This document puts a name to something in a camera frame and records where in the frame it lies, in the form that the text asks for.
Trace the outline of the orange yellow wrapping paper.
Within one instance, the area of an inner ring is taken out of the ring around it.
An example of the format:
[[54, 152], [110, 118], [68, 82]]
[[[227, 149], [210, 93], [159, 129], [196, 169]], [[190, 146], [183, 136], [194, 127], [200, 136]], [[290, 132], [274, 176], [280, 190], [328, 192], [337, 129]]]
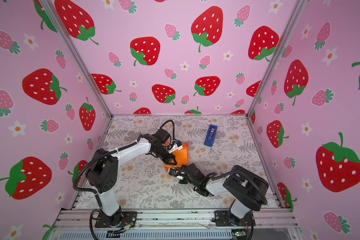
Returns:
[[189, 164], [189, 145], [188, 143], [183, 143], [182, 147], [183, 148], [181, 150], [176, 150], [173, 152], [176, 157], [177, 165], [165, 165], [165, 170], [167, 173], [169, 172], [170, 168], [180, 168], [183, 165], [187, 166]]

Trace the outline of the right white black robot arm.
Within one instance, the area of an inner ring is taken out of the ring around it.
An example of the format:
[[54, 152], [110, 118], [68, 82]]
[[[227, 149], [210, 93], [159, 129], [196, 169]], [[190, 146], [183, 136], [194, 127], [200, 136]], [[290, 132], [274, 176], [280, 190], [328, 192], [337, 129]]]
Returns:
[[168, 173], [178, 178], [180, 184], [193, 185], [194, 191], [204, 197], [230, 193], [235, 200], [228, 210], [228, 219], [236, 226], [241, 224], [246, 216], [260, 211], [262, 206], [268, 204], [266, 193], [269, 183], [238, 165], [220, 176], [217, 173], [204, 175], [195, 164], [171, 168]]

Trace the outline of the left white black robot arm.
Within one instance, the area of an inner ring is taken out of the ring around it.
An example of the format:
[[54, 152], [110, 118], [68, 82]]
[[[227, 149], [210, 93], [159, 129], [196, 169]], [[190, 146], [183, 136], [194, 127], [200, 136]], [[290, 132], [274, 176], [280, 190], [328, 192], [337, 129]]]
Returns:
[[95, 197], [102, 214], [112, 220], [121, 215], [121, 207], [113, 190], [121, 165], [140, 155], [152, 155], [168, 165], [177, 164], [173, 152], [183, 148], [182, 142], [173, 140], [171, 149], [167, 149], [164, 143], [165, 141], [158, 139], [156, 135], [145, 134], [127, 146], [113, 151], [99, 149], [95, 152], [91, 162], [86, 165], [88, 168], [85, 175], [90, 185], [95, 188]]

